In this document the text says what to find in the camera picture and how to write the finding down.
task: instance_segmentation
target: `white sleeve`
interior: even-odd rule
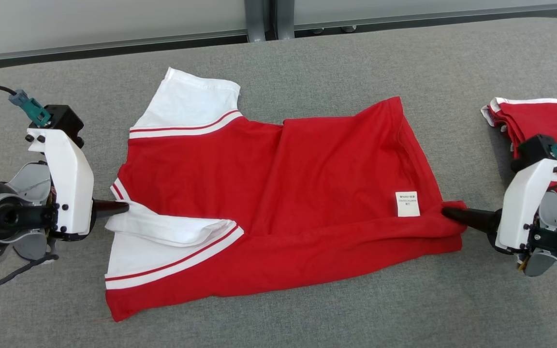
[[[212,232],[234,224],[218,218],[190,218],[159,215],[140,203],[128,203],[128,212],[109,218],[106,229],[134,235],[171,247],[190,247],[205,242]]]
[[[238,108],[240,86],[169,68],[135,128],[207,125]]]

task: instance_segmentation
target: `gray fabric surface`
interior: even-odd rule
[[[141,53],[0,69],[0,84],[84,120],[95,196],[126,156],[128,127],[168,66],[242,86],[250,119],[352,115],[394,95],[447,200],[497,209],[508,144],[479,108],[492,97],[557,98],[557,19],[522,18],[262,44]],[[0,180],[28,160],[28,121],[0,92]],[[529,279],[468,230],[462,251],[363,277],[144,311],[115,323],[103,275],[112,233],[100,222],[58,262],[0,288],[0,347],[557,346],[557,266]],[[0,277],[24,264],[11,255]]]

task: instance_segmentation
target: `white wall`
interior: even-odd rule
[[[557,4],[557,0],[296,0],[298,25]]]
[[[0,53],[245,28],[244,0],[0,0]]]

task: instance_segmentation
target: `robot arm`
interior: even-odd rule
[[[557,144],[538,135],[518,151],[519,159],[511,165],[517,174],[504,193],[502,209],[446,207],[442,213],[485,232],[495,250],[517,255],[520,271],[534,277],[557,262],[557,193],[548,191],[557,182]]]
[[[82,240],[96,218],[126,212],[128,204],[92,198],[93,172],[78,136],[83,123],[68,106],[42,108],[21,90],[11,101],[32,120],[25,136],[29,151],[46,161],[28,163],[11,181],[0,182],[0,262],[9,245],[36,261],[55,253],[56,240]]]

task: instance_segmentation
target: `black mount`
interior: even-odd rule
[[[89,231],[93,230],[93,226],[96,223],[96,219],[98,218],[108,218],[109,216],[114,216],[115,214],[120,214],[122,212],[128,211],[128,203],[126,202],[114,202],[114,201],[100,201],[100,200],[92,200],[93,204],[91,205],[91,220],[89,224]],[[79,240],[83,240],[86,238],[89,233],[86,235],[79,235],[77,233],[64,233],[61,231],[57,231],[57,225],[53,226],[51,232],[49,232],[49,237],[57,238],[64,242],[77,242]]]
[[[18,232],[45,229],[57,221],[57,210],[44,205],[25,206],[0,203],[0,239],[6,239]]]
[[[551,146],[556,143],[552,137],[543,134],[537,134],[524,141],[517,146],[519,157],[511,162],[511,170],[516,173],[540,160],[557,160],[551,153]]]
[[[79,148],[83,148],[85,142],[79,136],[79,132],[83,129],[84,124],[77,114],[73,112],[73,109],[68,105],[47,105],[44,108],[51,114],[51,118],[49,119],[48,126],[42,128],[62,130]],[[31,123],[29,128],[40,127]]]
[[[455,207],[443,207],[442,215],[455,220],[457,222],[468,225],[475,230],[482,231],[487,234],[487,239],[489,244],[496,251],[512,255],[513,252],[510,250],[502,249],[496,246],[496,237],[498,236],[498,226],[500,225],[500,220],[502,218],[502,209],[497,211],[482,211],[479,209],[461,209]]]

